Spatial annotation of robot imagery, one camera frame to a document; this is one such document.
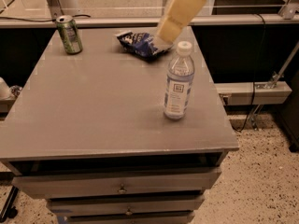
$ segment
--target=drawer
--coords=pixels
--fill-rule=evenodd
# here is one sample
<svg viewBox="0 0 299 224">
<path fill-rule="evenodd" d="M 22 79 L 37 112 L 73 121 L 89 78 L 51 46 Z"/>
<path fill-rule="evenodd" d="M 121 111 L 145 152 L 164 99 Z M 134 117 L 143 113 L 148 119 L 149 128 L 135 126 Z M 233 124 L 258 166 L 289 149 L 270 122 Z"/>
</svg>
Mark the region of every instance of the drawer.
<svg viewBox="0 0 299 224">
<path fill-rule="evenodd" d="M 47 207 L 61 217 L 117 214 L 130 216 L 136 213 L 197 210 L 204 199 L 204 195 L 198 191 L 187 191 L 52 200 L 48 201 Z"/>
<path fill-rule="evenodd" d="M 109 217 L 69 217 L 67 223 L 76 224 L 187 224 L 194 218 L 194 212 L 162 214 L 140 214 Z"/>
<path fill-rule="evenodd" d="M 210 189 L 217 168 L 186 168 L 107 174 L 19 176 L 12 184 L 34 199 L 124 195 Z"/>
</svg>

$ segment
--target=white cup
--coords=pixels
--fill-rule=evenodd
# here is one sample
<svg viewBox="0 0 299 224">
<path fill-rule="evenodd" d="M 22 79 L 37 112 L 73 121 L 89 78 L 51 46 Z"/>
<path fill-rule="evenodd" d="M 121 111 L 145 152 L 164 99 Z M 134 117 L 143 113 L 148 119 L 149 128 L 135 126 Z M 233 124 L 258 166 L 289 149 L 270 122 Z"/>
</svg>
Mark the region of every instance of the white cup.
<svg viewBox="0 0 299 224">
<path fill-rule="evenodd" d="M 0 100 L 9 98 L 11 91 L 7 83 L 0 77 Z"/>
</svg>

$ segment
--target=bottle label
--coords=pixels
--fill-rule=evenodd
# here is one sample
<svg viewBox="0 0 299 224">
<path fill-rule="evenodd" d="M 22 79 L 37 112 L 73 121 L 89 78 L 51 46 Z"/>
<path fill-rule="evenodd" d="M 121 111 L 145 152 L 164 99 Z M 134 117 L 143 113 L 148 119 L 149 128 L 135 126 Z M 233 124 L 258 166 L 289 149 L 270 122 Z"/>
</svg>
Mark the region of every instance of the bottle label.
<svg viewBox="0 0 299 224">
<path fill-rule="evenodd" d="M 187 102 L 189 82 L 169 80 L 166 112 L 172 115 L 182 115 Z"/>
</svg>

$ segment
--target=blue snack bag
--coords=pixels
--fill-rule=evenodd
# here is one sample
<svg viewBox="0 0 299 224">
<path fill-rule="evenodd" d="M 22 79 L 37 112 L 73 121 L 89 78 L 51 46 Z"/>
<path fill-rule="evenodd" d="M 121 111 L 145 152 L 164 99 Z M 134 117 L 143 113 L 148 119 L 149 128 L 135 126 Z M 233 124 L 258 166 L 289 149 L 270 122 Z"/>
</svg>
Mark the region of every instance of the blue snack bag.
<svg viewBox="0 0 299 224">
<path fill-rule="evenodd" d="M 125 31 L 117 34 L 116 37 L 127 52 L 136 54 L 143 59 L 153 60 L 167 52 L 167 50 L 154 47 L 152 43 L 153 35 L 149 33 L 134 34 L 131 31 Z"/>
</svg>

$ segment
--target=can lid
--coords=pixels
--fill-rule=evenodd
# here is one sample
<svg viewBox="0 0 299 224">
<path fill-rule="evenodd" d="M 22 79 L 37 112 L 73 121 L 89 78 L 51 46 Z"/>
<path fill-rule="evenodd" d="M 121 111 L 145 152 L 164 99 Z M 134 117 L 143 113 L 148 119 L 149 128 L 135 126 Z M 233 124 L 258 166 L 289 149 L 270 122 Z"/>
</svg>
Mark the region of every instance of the can lid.
<svg viewBox="0 0 299 224">
<path fill-rule="evenodd" d="M 70 16 L 70 15 L 63 15 L 63 16 L 60 16 L 56 19 L 57 22 L 69 22 L 69 21 L 72 21 L 73 20 L 73 17 Z"/>
<path fill-rule="evenodd" d="M 189 41 L 180 41 L 177 46 L 177 53 L 180 56 L 189 56 L 192 52 L 192 44 Z"/>
</svg>

